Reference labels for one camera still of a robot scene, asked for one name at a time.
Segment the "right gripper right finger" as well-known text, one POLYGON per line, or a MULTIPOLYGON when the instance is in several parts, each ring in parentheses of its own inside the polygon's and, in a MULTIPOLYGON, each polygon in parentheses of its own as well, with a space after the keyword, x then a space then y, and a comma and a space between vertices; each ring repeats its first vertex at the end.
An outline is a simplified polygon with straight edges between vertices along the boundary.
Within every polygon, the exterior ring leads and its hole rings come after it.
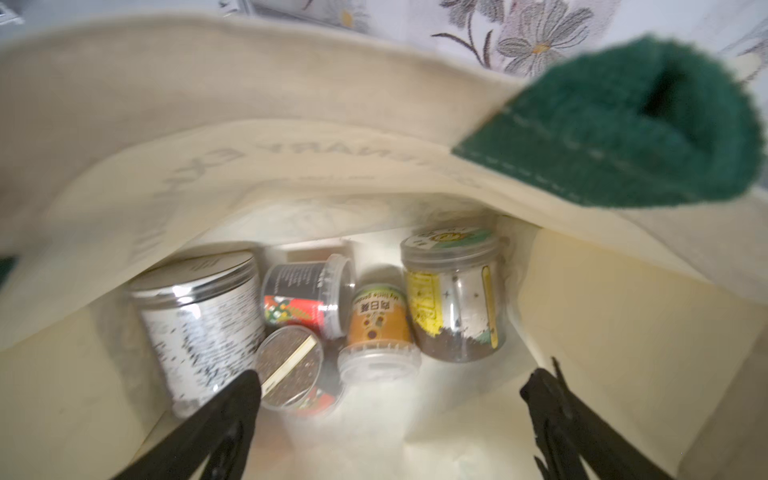
POLYGON ((586 467, 600 479, 672 478, 583 403, 568 387, 559 362, 552 363, 553 373, 534 370, 520 390, 544 479, 586 479, 586 467))

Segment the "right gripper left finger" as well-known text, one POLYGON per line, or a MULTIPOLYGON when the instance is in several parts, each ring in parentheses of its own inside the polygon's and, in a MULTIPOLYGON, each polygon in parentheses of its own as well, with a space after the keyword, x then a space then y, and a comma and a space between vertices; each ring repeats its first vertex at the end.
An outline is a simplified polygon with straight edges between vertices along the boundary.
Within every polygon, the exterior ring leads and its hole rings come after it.
POLYGON ((258 374, 247 370, 125 468, 118 479, 240 479, 261 403, 258 374))

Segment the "yellow label tall jar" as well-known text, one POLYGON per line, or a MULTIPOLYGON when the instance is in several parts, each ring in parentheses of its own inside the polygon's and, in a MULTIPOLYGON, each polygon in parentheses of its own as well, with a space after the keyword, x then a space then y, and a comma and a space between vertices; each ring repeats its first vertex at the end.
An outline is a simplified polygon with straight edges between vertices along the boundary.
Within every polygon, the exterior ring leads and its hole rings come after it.
POLYGON ((487 227, 433 229, 400 244, 417 343, 436 360, 467 363, 505 343, 501 245, 487 227))

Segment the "cream canvas tote bag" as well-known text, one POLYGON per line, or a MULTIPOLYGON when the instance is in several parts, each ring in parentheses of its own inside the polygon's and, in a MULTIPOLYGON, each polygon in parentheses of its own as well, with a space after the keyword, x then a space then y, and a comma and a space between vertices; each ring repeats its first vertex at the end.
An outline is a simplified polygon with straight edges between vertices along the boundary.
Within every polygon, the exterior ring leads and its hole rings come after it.
POLYGON ((535 479, 530 373, 677 479, 767 475, 767 123, 725 66, 645 38, 534 80, 324 28, 103 19, 1 46, 1 475, 107 479, 173 426, 127 299, 226 248, 501 233, 508 342, 264 411, 248 479, 535 479))

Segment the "red flower seed cup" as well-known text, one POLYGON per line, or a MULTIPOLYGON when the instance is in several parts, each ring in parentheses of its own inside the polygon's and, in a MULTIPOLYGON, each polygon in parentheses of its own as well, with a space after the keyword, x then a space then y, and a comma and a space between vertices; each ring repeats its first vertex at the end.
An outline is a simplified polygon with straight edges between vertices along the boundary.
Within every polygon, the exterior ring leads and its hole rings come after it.
POLYGON ((261 287, 268 325, 300 325, 327 340, 348 333, 355 277, 350 258, 332 254, 324 261, 291 262, 269 268, 261 287))

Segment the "orange sunflower cup in bag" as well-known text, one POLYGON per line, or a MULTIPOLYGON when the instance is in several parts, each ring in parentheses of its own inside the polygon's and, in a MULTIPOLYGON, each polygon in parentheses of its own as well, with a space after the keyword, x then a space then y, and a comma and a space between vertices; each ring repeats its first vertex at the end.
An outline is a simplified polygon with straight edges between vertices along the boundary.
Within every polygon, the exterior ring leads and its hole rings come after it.
POLYGON ((352 300, 346 346, 337 367, 346 384, 400 380, 421 366, 409 321, 406 297, 394 285, 367 284, 352 300))

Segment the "shiny metal lid can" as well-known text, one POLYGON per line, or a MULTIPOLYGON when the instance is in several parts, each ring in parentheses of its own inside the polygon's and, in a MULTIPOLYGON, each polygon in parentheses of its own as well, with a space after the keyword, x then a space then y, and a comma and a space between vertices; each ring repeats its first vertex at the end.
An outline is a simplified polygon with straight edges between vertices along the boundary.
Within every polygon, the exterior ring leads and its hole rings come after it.
POLYGON ((169 263, 129 282, 176 417, 190 417, 254 368, 266 338, 259 287, 249 251, 169 263))

